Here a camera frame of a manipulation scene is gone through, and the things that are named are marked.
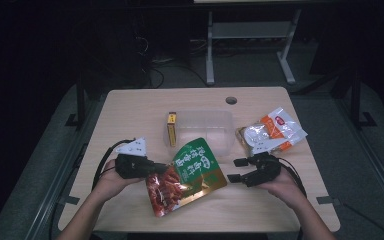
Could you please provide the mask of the green and red snack packet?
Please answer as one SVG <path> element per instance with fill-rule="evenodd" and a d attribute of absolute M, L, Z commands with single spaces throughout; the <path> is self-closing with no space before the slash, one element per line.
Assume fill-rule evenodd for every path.
<path fill-rule="evenodd" d="M 227 180 L 204 138 L 185 144 L 162 173 L 146 178 L 156 217 L 165 216 L 227 185 Z"/>

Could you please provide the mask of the white metal table frame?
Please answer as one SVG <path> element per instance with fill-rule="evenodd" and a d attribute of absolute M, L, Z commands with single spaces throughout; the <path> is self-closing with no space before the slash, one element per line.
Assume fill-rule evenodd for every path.
<path fill-rule="evenodd" d="M 301 16 L 295 11 L 290 21 L 270 22 L 215 22 L 213 12 L 208 13 L 206 83 L 215 84 L 213 64 L 213 41 L 220 39 L 284 39 L 285 45 L 277 52 L 277 59 L 288 84 L 296 83 L 287 57 Z"/>

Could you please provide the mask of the grey tape strip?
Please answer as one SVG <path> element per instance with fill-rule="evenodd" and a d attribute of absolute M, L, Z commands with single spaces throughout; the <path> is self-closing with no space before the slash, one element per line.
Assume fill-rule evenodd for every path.
<path fill-rule="evenodd" d="M 340 200 L 331 196 L 321 196 L 316 198 L 319 205 L 332 204 L 333 206 L 339 206 Z"/>
<path fill-rule="evenodd" d="M 59 200 L 59 203 L 77 205 L 79 200 L 80 198 L 77 198 L 77 197 L 65 196 L 65 197 L 61 197 L 61 199 Z"/>

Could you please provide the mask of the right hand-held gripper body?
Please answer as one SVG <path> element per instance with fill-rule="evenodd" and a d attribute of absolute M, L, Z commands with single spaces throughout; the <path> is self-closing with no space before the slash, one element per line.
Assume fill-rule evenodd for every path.
<path fill-rule="evenodd" d="M 248 146 L 249 156 L 243 165 L 252 165 L 255 170 L 242 176 L 247 187 L 253 187 L 274 180 L 280 174 L 279 159 L 271 154 L 276 149 L 273 140 L 260 141 Z"/>

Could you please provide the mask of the black metal stand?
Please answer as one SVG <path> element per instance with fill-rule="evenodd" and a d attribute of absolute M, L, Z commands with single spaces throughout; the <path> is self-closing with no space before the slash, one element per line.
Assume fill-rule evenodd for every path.
<path fill-rule="evenodd" d="M 376 122 L 369 112 L 360 111 L 361 77 L 360 68 L 358 66 L 354 67 L 351 82 L 350 119 L 358 130 L 361 130 L 363 127 L 376 126 Z"/>
<path fill-rule="evenodd" d="M 70 114 L 65 125 L 75 127 L 79 130 L 86 118 L 85 112 L 85 89 L 82 81 L 82 75 L 76 77 L 76 109 L 75 114 Z"/>

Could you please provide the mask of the person's right hand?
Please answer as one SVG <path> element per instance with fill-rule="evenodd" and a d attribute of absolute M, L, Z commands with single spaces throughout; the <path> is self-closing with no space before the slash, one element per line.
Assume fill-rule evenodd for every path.
<path fill-rule="evenodd" d="M 258 185 L 271 195 L 279 198 L 291 209 L 295 209 L 303 198 L 302 192 L 293 177 L 282 168 L 280 174 L 272 181 Z"/>

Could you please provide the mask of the yellow and red box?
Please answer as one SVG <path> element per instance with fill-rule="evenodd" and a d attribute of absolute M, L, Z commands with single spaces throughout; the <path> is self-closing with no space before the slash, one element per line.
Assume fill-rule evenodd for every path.
<path fill-rule="evenodd" d="M 176 113 L 170 112 L 167 118 L 167 133 L 168 140 L 171 147 L 176 146 Z"/>

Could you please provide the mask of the person's left hand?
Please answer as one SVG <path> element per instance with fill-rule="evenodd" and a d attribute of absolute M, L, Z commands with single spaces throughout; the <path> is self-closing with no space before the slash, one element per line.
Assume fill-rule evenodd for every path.
<path fill-rule="evenodd" d="M 142 178 L 124 179 L 115 170 L 115 161 L 110 160 L 106 163 L 104 171 L 93 189 L 93 193 L 101 201 L 108 201 L 117 196 L 125 187 L 130 184 L 138 183 Z"/>

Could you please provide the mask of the translucent plastic container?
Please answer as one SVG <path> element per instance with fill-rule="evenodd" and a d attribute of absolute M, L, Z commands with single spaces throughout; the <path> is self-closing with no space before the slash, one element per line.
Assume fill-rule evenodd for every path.
<path fill-rule="evenodd" d="M 176 113 L 176 146 L 171 147 L 167 133 L 167 118 Z M 225 110 L 176 110 L 169 111 L 164 121 L 163 139 L 170 153 L 197 138 L 203 138 L 216 157 L 227 156 L 235 142 L 233 115 Z"/>

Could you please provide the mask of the clear orange and white packet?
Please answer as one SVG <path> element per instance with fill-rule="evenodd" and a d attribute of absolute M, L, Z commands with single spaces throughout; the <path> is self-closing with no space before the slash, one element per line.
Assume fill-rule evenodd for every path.
<path fill-rule="evenodd" d="M 282 107 L 257 122 L 236 130 L 240 143 L 251 156 L 288 150 L 307 137 L 307 132 Z"/>

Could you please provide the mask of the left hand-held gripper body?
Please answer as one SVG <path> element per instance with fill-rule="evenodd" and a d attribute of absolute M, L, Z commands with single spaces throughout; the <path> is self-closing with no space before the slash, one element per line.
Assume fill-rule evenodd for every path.
<path fill-rule="evenodd" d="M 130 143 L 115 149 L 117 158 L 115 160 L 116 172 L 124 179 L 145 178 L 151 163 L 146 156 L 146 140 L 138 138 Z"/>

